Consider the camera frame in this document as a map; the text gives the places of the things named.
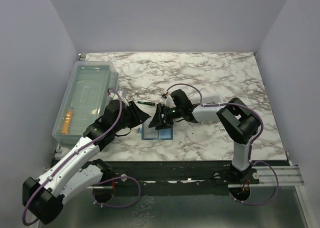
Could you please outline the teal leather card holder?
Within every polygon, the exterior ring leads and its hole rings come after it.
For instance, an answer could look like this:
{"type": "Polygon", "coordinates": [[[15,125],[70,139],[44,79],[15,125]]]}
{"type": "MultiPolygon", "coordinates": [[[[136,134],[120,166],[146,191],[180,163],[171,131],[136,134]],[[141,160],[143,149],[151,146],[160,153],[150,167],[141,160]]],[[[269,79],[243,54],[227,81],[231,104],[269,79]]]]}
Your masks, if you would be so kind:
{"type": "Polygon", "coordinates": [[[142,140],[173,140],[174,134],[172,128],[156,130],[154,127],[149,128],[149,123],[145,122],[138,129],[142,140]]]}

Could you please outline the clear acrylic card box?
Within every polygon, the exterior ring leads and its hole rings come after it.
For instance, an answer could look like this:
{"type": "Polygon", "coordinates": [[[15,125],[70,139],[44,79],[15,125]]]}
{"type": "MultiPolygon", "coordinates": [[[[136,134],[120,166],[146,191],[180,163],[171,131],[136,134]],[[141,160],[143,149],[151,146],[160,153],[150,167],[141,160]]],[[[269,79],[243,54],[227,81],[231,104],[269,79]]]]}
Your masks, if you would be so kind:
{"type": "Polygon", "coordinates": [[[202,103],[203,104],[218,104],[222,103],[223,99],[221,95],[215,94],[215,95],[206,95],[202,97],[202,103]]]}

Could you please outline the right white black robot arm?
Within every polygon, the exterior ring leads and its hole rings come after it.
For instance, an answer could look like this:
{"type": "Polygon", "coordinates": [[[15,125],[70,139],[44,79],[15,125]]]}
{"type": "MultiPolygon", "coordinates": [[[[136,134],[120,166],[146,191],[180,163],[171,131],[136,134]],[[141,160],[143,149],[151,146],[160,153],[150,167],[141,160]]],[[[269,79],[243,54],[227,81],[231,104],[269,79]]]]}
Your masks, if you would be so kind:
{"type": "Polygon", "coordinates": [[[190,100],[181,90],[164,94],[164,104],[157,104],[149,128],[156,130],[172,127],[175,121],[190,123],[221,122],[233,140],[233,158],[230,178],[234,183],[243,183],[248,178],[251,164],[252,143],[261,135],[264,125],[257,112],[245,105],[241,99],[233,98],[221,102],[219,95],[200,96],[190,100]]]}

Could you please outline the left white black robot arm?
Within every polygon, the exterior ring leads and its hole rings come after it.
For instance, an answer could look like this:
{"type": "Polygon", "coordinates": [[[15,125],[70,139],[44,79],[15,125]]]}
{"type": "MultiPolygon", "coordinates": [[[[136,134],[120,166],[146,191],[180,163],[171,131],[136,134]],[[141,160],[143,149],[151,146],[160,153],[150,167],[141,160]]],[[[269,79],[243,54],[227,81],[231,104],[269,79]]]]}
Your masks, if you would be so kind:
{"type": "Polygon", "coordinates": [[[106,185],[111,173],[102,161],[94,161],[85,170],[81,168],[101,152],[122,129],[132,129],[143,124],[150,115],[142,111],[133,101],[125,104],[112,100],[101,117],[89,125],[70,152],[46,173],[34,179],[28,177],[22,185],[22,222],[30,211],[43,224],[52,222],[72,196],[92,184],[106,185]]]}

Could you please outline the black green screwdriver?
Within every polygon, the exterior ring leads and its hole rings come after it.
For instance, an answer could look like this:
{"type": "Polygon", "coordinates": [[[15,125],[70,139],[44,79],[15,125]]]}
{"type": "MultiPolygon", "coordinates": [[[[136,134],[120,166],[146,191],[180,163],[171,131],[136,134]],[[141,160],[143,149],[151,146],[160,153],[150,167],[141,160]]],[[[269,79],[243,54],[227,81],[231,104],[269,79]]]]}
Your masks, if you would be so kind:
{"type": "Polygon", "coordinates": [[[156,104],[154,102],[146,102],[146,101],[138,101],[138,104],[142,105],[148,105],[148,106],[155,106],[156,104]]]}

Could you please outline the clear plastic storage bin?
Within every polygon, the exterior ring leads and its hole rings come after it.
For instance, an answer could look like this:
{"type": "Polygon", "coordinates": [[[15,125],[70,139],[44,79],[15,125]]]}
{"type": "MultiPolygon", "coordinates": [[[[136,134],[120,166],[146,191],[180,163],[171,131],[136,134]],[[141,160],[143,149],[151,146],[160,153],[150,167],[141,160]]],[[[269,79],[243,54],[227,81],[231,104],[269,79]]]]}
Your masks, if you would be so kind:
{"type": "Polygon", "coordinates": [[[52,136],[72,148],[86,128],[103,115],[111,98],[108,88],[119,89],[119,74],[111,62],[77,61],[69,79],[52,136]],[[73,110],[68,134],[61,134],[65,115],[73,110]]]}

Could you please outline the orange tool in bin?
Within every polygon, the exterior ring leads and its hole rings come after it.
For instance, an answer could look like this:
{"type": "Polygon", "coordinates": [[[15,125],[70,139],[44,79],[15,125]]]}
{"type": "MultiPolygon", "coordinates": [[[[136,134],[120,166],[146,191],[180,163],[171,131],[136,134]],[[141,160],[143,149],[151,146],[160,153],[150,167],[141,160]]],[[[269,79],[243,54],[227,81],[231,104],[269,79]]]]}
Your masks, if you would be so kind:
{"type": "Polygon", "coordinates": [[[61,128],[61,134],[68,134],[69,133],[69,126],[71,123],[71,119],[73,116],[74,111],[72,109],[69,109],[65,115],[65,118],[63,120],[63,125],[61,128]]]}

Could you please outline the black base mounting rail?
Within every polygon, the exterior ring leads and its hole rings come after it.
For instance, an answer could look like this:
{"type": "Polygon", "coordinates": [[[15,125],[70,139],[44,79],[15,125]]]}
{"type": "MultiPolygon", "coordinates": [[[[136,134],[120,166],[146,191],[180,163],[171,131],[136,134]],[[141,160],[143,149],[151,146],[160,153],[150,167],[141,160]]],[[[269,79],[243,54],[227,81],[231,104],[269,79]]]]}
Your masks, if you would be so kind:
{"type": "Polygon", "coordinates": [[[114,196],[248,195],[250,188],[280,183],[288,161],[266,161],[239,172],[230,161],[108,161],[102,184],[92,193],[98,201],[114,196]]]}

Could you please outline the aluminium extrusion rail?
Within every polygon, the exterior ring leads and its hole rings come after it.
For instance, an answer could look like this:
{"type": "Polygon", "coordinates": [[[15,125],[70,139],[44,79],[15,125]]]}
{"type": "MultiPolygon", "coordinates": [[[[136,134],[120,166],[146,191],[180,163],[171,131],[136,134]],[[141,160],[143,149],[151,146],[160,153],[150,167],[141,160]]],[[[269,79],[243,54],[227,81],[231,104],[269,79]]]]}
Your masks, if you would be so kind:
{"type": "Polygon", "coordinates": [[[219,162],[110,162],[86,164],[66,175],[54,174],[51,168],[37,178],[55,192],[83,190],[120,190],[135,186],[164,189],[166,187],[208,187],[209,189],[249,188],[255,186],[297,186],[303,184],[298,166],[276,163],[268,167],[256,164],[246,171],[236,171],[229,163],[219,162]]]}

